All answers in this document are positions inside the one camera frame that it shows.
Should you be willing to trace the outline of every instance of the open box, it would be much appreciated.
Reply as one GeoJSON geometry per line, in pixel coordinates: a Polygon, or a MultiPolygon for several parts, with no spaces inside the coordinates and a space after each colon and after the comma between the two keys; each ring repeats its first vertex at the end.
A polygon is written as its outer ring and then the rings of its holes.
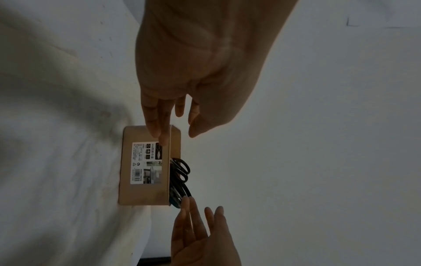
{"type": "Polygon", "coordinates": [[[164,147],[146,126],[124,128],[120,205],[169,205],[170,159],[181,157],[181,132],[170,127],[170,140],[164,147]]]}

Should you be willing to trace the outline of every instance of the gray wall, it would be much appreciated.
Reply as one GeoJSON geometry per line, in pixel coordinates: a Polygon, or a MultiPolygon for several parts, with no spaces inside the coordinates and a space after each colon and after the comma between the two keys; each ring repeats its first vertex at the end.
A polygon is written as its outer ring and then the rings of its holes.
{"type": "MultiPolygon", "coordinates": [[[[299,1],[229,125],[189,139],[173,118],[245,266],[421,259],[421,30],[346,27],[349,3],[299,1]]],[[[144,256],[169,255],[177,211],[152,213],[144,256]]]]}

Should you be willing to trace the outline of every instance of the brown box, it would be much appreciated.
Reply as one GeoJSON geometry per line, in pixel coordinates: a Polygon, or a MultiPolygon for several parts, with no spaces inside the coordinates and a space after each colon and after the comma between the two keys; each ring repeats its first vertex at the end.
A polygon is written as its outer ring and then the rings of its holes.
{"type": "Polygon", "coordinates": [[[157,145],[146,126],[124,128],[120,205],[169,205],[170,158],[181,157],[181,132],[171,126],[167,146],[157,145]]]}

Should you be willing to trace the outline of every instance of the human hand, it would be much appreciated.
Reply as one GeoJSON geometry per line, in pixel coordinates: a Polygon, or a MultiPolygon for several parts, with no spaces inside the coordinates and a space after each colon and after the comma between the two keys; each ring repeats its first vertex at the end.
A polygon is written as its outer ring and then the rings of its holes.
{"type": "Polygon", "coordinates": [[[207,235],[194,198],[183,198],[172,231],[171,266],[241,266],[224,208],[218,207],[215,214],[206,208],[205,217],[210,236],[207,235]]]}
{"type": "Polygon", "coordinates": [[[297,0],[146,1],[136,71],[146,126],[161,145],[192,97],[189,135],[231,121],[251,94],[297,0]]]}

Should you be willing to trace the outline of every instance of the white label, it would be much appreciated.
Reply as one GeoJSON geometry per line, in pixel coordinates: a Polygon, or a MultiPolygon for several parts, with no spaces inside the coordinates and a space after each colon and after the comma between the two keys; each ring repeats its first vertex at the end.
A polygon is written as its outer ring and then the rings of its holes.
{"type": "Polygon", "coordinates": [[[134,142],[130,184],[158,184],[161,175],[162,146],[158,142],[134,142]]]}

